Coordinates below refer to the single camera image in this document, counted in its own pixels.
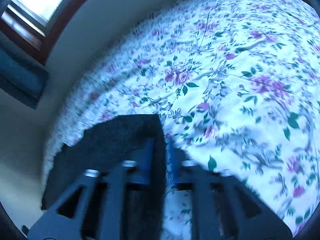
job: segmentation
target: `wall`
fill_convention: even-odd
[[[0,106],[0,201],[19,229],[42,215],[42,142],[42,130]]]

